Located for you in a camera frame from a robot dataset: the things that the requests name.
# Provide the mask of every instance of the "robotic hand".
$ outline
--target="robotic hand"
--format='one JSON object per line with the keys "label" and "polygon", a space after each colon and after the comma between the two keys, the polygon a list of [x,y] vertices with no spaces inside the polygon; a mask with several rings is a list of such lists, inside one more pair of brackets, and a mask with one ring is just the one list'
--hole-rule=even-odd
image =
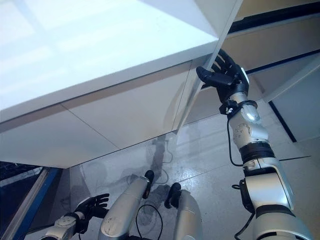
{"label": "robotic hand", "polygon": [[[242,167],[245,178],[239,183],[243,206],[254,214],[254,240],[311,240],[307,227],[292,212],[294,195],[285,172],[261,125],[257,103],[248,100],[249,80],[243,68],[222,49],[212,65],[213,71],[197,67],[200,80],[215,87],[222,103],[219,111],[227,116],[230,161]],[[233,141],[243,164],[231,158],[229,123]]]}
{"label": "robotic hand", "polygon": [[108,210],[109,193],[89,197],[81,202],[74,212],[69,212],[49,227],[41,240],[68,240],[76,233],[84,234],[92,217],[103,219]]}

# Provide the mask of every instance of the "robot forearm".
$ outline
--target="robot forearm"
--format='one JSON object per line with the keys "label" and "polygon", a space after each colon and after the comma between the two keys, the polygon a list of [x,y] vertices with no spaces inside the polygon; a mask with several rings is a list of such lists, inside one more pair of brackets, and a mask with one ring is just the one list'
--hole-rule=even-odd
{"label": "robot forearm", "polygon": [[212,69],[196,69],[199,78],[215,87],[241,153],[245,178],[240,181],[244,207],[256,214],[254,240],[312,239],[307,227],[291,212],[294,195],[280,162],[275,158],[268,132],[261,125],[257,103],[248,100],[249,80],[243,70],[222,49]]}

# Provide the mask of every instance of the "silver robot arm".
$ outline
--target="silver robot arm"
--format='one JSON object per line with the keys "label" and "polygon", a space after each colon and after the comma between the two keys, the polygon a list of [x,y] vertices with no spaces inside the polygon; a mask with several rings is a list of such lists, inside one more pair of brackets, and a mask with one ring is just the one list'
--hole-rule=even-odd
{"label": "silver robot arm", "polygon": [[40,240],[69,240],[75,234],[84,234],[92,217],[103,219],[108,210],[105,209],[109,194],[89,197],[82,201],[74,212],[69,212],[55,221]]}
{"label": "silver robot arm", "polygon": [[239,188],[243,206],[256,215],[254,240],[311,240],[312,235],[291,210],[294,195],[280,162],[276,159],[268,132],[261,125],[257,103],[248,100],[249,80],[243,70],[222,49],[212,71],[196,69],[199,78],[215,87],[233,131],[233,141],[241,153],[245,178]]}
{"label": "silver robot arm", "polygon": [[181,190],[181,185],[174,183],[168,193],[164,206],[178,209],[173,240],[203,240],[202,219],[199,206],[190,192]]}
{"label": "silver robot arm", "polygon": [[128,240],[136,238],[129,237],[129,231],[137,215],[141,199],[149,195],[154,172],[149,170],[144,176],[140,176],[129,185],[114,202],[104,217],[99,240]]}

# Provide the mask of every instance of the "tiled floor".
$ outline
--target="tiled floor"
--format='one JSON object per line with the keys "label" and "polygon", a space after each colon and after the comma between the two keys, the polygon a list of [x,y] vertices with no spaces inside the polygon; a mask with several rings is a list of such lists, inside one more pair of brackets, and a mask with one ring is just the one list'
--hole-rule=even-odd
{"label": "tiled floor", "polygon": [[[320,239],[320,138],[292,143],[268,104],[258,101],[258,111],[269,140],[279,159],[312,155],[312,157],[283,162],[295,193],[294,213],[299,216],[316,239]],[[244,177],[242,169],[230,164],[228,155],[227,118],[214,115],[185,125],[178,135],[169,133],[83,163],[70,169],[71,209],[84,198],[110,193],[109,205],[136,177],[152,169],[154,185],[146,201],[162,215],[162,240],[173,237],[177,211],[164,208],[169,186],[180,182],[191,192],[202,214],[204,239],[233,239],[250,214],[242,206],[241,195],[232,189]],[[241,158],[232,143],[235,162]],[[138,217],[143,237],[157,239],[160,220],[150,209]],[[101,220],[93,218],[83,240],[98,239]],[[252,239],[251,223],[241,239]],[[137,236],[135,225],[131,234]]]}

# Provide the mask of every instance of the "wire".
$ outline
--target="wire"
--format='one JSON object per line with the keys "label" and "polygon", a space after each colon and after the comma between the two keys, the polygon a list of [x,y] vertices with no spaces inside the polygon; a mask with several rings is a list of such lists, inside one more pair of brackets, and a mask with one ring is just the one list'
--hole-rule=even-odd
{"label": "wire", "polygon": [[304,159],[304,158],[308,158],[311,156],[299,156],[299,157],[292,157],[292,158],[285,158],[285,159],[280,159],[279,161],[287,161],[287,160],[293,160],[293,159]]}
{"label": "wire", "polygon": [[241,240],[240,238],[238,238],[238,236],[239,236],[240,234],[242,234],[242,233],[247,229],[247,227],[249,226],[249,224],[250,224],[251,220],[254,218],[254,216],[255,216],[255,212],[251,214],[251,216],[249,217],[248,221],[246,221],[246,223],[245,223],[245,225],[243,226],[243,228],[241,228],[241,230],[238,231],[238,232],[234,235],[234,238],[235,238],[236,240]]}
{"label": "wire", "polygon": [[238,184],[233,184],[231,187],[233,189],[240,190],[240,186]]}
{"label": "wire", "polygon": [[231,118],[228,118],[228,121],[226,121],[226,131],[228,132],[228,143],[229,143],[229,157],[230,157],[230,162],[232,163],[232,165],[236,166],[236,167],[242,167],[242,164],[236,164],[234,163],[234,161],[232,161],[232,156],[231,156],[231,141],[230,141],[230,130],[229,130],[229,120]]}
{"label": "wire", "polygon": [[159,185],[162,185],[162,184],[166,184],[168,181],[169,181],[169,175],[168,173],[166,172],[166,170],[164,170],[163,168],[161,168],[161,170],[164,172],[164,174],[166,175],[166,180],[164,182],[155,182],[154,184],[159,184]]}
{"label": "wire", "polygon": [[158,236],[158,238],[157,238],[157,240],[159,240],[160,237],[161,237],[161,234],[162,234],[162,230],[163,230],[163,228],[164,228],[164,222],[163,222],[163,220],[162,220],[162,216],[161,216],[160,212],[159,212],[158,209],[157,209],[155,206],[153,206],[153,205],[144,204],[144,205],[142,205],[141,207],[139,207],[138,212],[136,213],[136,216],[135,216],[136,229],[138,230],[138,233],[139,233],[140,238],[143,239],[143,238],[142,238],[142,235],[141,235],[141,233],[140,233],[140,230],[139,230],[139,226],[138,226],[138,214],[139,214],[140,209],[142,209],[142,208],[145,207],[145,206],[152,207],[152,208],[153,208],[154,210],[156,210],[156,212],[159,214],[159,217],[160,217],[160,220],[161,220],[161,230],[160,230],[160,234],[159,234],[159,236]]}
{"label": "wire", "polygon": [[163,164],[170,164],[172,162],[172,160],[174,159],[174,154],[172,153],[172,151],[169,151],[169,144],[168,144],[167,140],[165,141],[165,145],[166,145],[167,152],[171,155],[171,159],[170,159],[170,161],[163,161],[162,163]]}

